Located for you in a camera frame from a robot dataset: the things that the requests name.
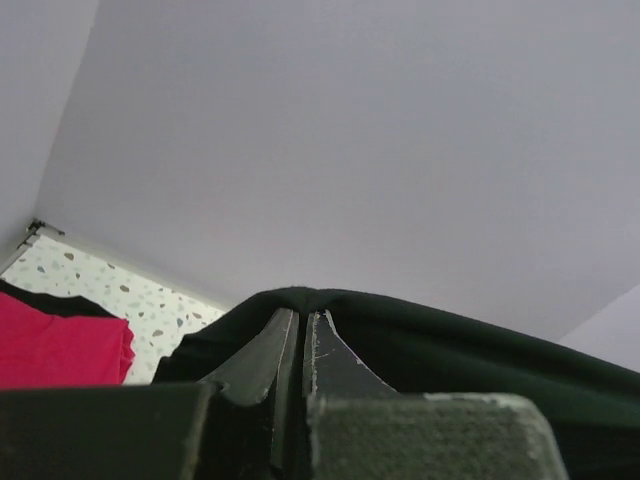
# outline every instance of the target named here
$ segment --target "white wall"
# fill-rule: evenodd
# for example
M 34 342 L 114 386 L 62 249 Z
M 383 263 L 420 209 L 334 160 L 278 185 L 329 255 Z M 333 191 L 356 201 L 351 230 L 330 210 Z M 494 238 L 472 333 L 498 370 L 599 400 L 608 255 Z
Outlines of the white wall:
M 560 343 L 640 372 L 640 286 L 607 305 Z
M 34 215 L 98 0 L 0 2 L 0 259 Z
M 640 282 L 637 2 L 109 0 L 38 215 L 217 300 L 558 339 Z

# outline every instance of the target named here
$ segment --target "black fabric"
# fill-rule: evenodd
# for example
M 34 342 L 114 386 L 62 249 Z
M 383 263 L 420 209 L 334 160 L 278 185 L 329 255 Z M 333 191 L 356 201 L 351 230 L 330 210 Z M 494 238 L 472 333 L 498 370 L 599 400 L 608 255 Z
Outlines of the black fabric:
M 114 315 L 100 305 L 84 297 L 62 298 L 49 295 L 48 293 L 28 292 L 4 280 L 0 280 L 0 293 L 6 293 L 16 300 L 49 315 L 58 315 L 59 317 L 82 316 L 115 318 Z
M 277 308 L 328 309 L 342 338 L 403 393 L 501 392 L 531 399 L 551 423 L 572 479 L 640 478 L 640 374 L 562 346 L 402 300 L 292 287 L 262 292 L 160 361 L 154 383 L 199 380 Z

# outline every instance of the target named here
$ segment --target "dark green cloth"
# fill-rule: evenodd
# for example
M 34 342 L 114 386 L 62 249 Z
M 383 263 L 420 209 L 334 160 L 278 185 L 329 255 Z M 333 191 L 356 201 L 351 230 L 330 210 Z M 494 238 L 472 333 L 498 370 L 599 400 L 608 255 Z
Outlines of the dark green cloth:
M 329 310 L 341 337 L 403 393 L 501 392 L 551 423 L 572 479 L 640 478 L 640 374 L 568 348 L 414 303 L 345 290 L 262 292 L 163 358 L 154 382 L 199 380 L 277 308 Z

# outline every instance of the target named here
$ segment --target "red cloth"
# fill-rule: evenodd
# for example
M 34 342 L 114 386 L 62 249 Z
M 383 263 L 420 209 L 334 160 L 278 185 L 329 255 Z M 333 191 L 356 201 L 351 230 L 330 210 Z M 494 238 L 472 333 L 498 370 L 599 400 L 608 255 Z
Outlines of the red cloth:
M 0 388 L 119 385 L 132 340 L 127 320 L 47 315 L 0 293 Z

